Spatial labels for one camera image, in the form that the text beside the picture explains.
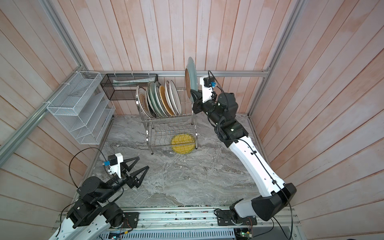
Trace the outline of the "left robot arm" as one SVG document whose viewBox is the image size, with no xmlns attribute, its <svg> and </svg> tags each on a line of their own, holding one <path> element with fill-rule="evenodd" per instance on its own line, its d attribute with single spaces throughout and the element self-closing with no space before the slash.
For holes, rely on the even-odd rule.
<svg viewBox="0 0 384 240">
<path fill-rule="evenodd" d="M 79 198 L 70 205 L 61 225 L 51 236 L 52 240 L 93 240 L 104 231 L 114 228 L 114 239 L 133 231 L 138 224 L 138 213 L 126 215 L 118 206 L 117 200 L 111 200 L 124 186 L 139 188 L 150 167 L 145 166 L 133 171 L 139 157 L 124 159 L 118 153 L 108 156 L 103 166 L 110 177 L 107 182 L 97 176 L 83 181 L 77 192 Z"/>
</svg>

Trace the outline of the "stainless steel dish rack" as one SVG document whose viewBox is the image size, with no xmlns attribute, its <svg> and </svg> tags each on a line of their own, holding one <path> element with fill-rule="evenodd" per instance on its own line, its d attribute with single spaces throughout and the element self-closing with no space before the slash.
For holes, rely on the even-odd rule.
<svg viewBox="0 0 384 240">
<path fill-rule="evenodd" d="M 177 88 L 177 91 L 180 97 L 180 93 L 184 90 Z M 148 118 L 139 107 L 137 94 L 136 105 L 141 117 L 141 122 L 145 128 L 146 143 L 151 154 L 154 154 L 156 149 L 164 150 L 168 148 L 172 150 L 171 140 L 175 135 L 179 134 L 192 134 L 196 139 L 195 149 L 198 148 L 196 115 L 194 115 L 193 112 L 186 113 L 182 109 L 181 115 L 168 117 L 157 116 L 155 118 L 151 116 Z"/>
</svg>

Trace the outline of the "white plate orange sunburst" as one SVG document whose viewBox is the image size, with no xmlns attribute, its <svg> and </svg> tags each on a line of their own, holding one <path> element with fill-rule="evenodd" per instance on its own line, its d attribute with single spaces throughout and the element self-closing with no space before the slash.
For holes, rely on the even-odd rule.
<svg viewBox="0 0 384 240">
<path fill-rule="evenodd" d="M 151 117 L 148 106 L 147 106 L 147 94 L 146 90 L 143 87 L 137 88 L 137 98 L 140 109 L 143 111 L 143 113 L 149 118 Z"/>
</svg>

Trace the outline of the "orange woven bamboo plate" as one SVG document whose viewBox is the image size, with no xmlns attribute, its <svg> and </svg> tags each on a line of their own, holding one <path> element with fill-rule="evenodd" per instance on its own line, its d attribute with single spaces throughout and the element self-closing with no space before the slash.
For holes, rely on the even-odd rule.
<svg viewBox="0 0 384 240">
<path fill-rule="evenodd" d="M 168 96 L 168 93 L 166 91 L 166 87 L 165 86 L 162 86 L 160 85 L 159 87 L 159 91 L 160 91 L 160 95 L 161 95 L 161 100 L 163 102 L 163 105 L 168 113 L 169 116 L 174 116 L 175 113 L 173 111 L 173 109 L 171 108 L 171 105 L 169 103 L 170 99 L 169 99 L 169 96 Z"/>
</svg>

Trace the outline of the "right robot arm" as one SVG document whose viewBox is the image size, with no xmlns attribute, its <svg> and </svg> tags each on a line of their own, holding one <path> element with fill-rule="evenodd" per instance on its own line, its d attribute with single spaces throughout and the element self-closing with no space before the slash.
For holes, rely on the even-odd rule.
<svg viewBox="0 0 384 240">
<path fill-rule="evenodd" d="M 204 89 L 191 90 L 191 97 L 194 113 L 207 115 L 219 140 L 238 157 L 259 190 L 260 196 L 234 203 L 231 206 L 234 215 L 239 218 L 256 215 L 263 221 L 270 220 L 290 204 L 297 192 L 295 185 L 278 177 L 236 120 L 238 104 L 234 94 L 216 95 L 213 90 Z"/>
</svg>

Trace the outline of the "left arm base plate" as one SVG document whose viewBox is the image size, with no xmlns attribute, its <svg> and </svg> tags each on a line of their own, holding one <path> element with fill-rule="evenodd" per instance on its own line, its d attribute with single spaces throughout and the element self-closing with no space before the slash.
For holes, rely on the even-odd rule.
<svg viewBox="0 0 384 240">
<path fill-rule="evenodd" d="M 139 215 L 139 212 L 124 212 L 123 229 L 137 228 Z"/>
</svg>

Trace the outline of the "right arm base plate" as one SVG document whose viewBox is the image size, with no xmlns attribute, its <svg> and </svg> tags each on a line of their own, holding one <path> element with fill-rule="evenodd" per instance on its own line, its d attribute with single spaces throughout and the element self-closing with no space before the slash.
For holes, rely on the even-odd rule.
<svg viewBox="0 0 384 240">
<path fill-rule="evenodd" d="M 246 218 L 238 217 L 231 210 L 215 209 L 214 215 L 217 217 L 217 223 L 219 226 L 256 226 L 257 218 L 250 216 Z"/>
</svg>

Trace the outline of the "cream plate with red flowers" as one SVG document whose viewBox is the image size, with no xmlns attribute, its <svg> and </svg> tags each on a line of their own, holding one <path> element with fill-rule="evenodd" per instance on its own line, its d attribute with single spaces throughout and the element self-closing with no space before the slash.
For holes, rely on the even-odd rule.
<svg viewBox="0 0 384 240">
<path fill-rule="evenodd" d="M 151 99 L 149 97 L 149 89 L 148 88 L 146 89 L 146 101 L 147 101 L 147 106 L 148 106 L 148 109 L 149 109 L 149 112 L 150 112 L 152 118 L 157 117 L 156 112 L 153 110 L 153 108 L 151 106 Z"/>
</svg>

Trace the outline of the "white plate dark lettered rim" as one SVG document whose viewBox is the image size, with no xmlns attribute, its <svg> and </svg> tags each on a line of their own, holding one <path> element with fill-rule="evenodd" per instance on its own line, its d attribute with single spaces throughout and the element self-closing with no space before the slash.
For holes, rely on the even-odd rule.
<svg viewBox="0 0 384 240">
<path fill-rule="evenodd" d="M 156 91 L 156 99 L 157 99 L 157 104 L 159 106 L 159 109 L 160 109 L 160 112 L 162 113 L 162 116 L 163 117 L 168 117 L 168 112 L 167 110 L 165 109 L 165 105 L 162 101 L 162 97 L 161 97 L 161 94 L 160 94 L 160 86 L 161 84 L 156 81 L 155 82 L 155 91 Z"/>
</svg>

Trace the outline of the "white plate green clover outline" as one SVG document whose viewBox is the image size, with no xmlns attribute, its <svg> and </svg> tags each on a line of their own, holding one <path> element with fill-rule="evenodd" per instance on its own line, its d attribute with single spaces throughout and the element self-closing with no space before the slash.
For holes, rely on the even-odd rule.
<svg viewBox="0 0 384 240">
<path fill-rule="evenodd" d="M 171 98 L 171 104 L 174 109 L 174 112 L 176 115 L 182 114 L 182 105 L 180 101 L 180 97 L 176 88 L 176 85 L 173 81 L 170 81 L 169 83 L 169 90 L 170 90 L 170 98 Z"/>
</svg>

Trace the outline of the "grey blue round plate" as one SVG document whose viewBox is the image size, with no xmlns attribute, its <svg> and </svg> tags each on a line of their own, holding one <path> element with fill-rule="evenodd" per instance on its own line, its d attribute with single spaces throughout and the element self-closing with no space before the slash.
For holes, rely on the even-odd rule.
<svg viewBox="0 0 384 240">
<path fill-rule="evenodd" d="M 191 94 L 191 90 L 194 90 L 194 91 L 198 90 L 198 77 L 197 77 L 196 65 L 192 57 L 188 58 L 187 66 L 185 69 L 185 82 L 186 82 L 188 98 L 193 103 L 194 98 Z"/>
</svg>

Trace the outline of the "light green flower plate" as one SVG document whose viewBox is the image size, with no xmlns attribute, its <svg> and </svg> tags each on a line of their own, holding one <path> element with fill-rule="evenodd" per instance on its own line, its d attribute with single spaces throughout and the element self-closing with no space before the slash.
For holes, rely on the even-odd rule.
<svg viewBox="0 0 384 240">
<path fill-rule="evenodd" d="M 155 88 L 154 82 L 149 83 L 149 98 L 150 98 L 153 110 L 156 112 L 156 115 L 158 117 L 164 117 L 165 115 L 162 112 L 162 109 L 160 108 L 160 106 L 158 105 L 156 88 Z"/>
</svg>

